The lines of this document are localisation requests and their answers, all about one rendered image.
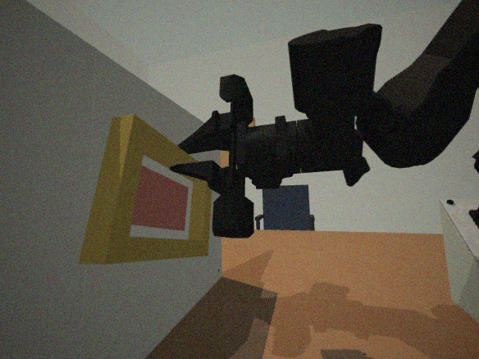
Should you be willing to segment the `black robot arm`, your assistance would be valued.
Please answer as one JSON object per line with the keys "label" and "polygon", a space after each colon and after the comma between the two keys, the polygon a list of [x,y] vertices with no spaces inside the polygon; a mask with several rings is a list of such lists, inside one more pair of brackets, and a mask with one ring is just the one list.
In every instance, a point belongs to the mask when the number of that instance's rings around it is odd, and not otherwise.
{"label": "black robot arm", "polygon": [[[288,42],[301,173],[370,168],[363,141],[388,166],[436,159],[467,124],[479,87],[479,0],[462,0],[418,59],[374,90],[382,26],[317,30]],[[354,119],[356,118],[354,128]]]}

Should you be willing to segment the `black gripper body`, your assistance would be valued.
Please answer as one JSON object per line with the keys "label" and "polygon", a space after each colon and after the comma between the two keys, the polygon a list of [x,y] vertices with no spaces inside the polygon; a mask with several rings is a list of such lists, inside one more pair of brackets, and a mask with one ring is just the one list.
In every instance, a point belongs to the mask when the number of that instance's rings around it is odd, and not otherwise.
{"label": "black gripper body", "polygon": [[[230,145],[229,166],[218,168],[212,232],[225,238],[249,238],[254,233],[253,202],[245,197],[245,178],[300,174],[296,120],[276,116],[275,124],[249,127],[253,98],[243,77],[220,77],[219,96],[230,112],[218,114],[218,133]],[[237,169],[236,169],[237,165]]]}

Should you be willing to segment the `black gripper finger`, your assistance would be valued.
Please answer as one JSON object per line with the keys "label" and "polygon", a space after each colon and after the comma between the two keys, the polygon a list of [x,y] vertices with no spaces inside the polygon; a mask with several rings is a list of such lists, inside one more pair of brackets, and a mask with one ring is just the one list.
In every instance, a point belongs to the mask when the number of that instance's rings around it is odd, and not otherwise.
{"label": "black gripper finger", "polygon": [[218,111],[212,112],[212,117],[198,130],[177,146],[188,154],[222,150],[229,152],[229,144],[218,133]]}
{"label": "black gripper finger", "polygon": [[217,172],[221,168],[214,160],[198,161],[171,166],[170,170],[182,175],[191,176],[208,182],[208,187],[219,194],[224,194],[217,189]]}

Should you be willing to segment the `grey wall panel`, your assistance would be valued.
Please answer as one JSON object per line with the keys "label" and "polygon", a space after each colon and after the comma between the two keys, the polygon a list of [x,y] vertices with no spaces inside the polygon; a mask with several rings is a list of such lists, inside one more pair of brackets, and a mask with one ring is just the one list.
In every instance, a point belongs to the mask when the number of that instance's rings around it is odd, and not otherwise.
{"label": "grey wall panel", "polygon": [[208,256],[79,264],[112,118],[204,122],[26,0],[0,0],[0,359],[145,359],[222,277]]}

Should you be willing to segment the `olive-gold picture frame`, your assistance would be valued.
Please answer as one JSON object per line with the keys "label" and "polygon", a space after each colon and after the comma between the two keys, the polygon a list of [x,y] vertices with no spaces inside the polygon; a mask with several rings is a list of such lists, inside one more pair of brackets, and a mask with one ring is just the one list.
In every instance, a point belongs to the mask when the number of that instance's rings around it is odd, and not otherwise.
{"label": "olive-gold picture frame", "polygon": [[112,118],[79,264],[208,256],[212,190],[198,162],[137,117]]}

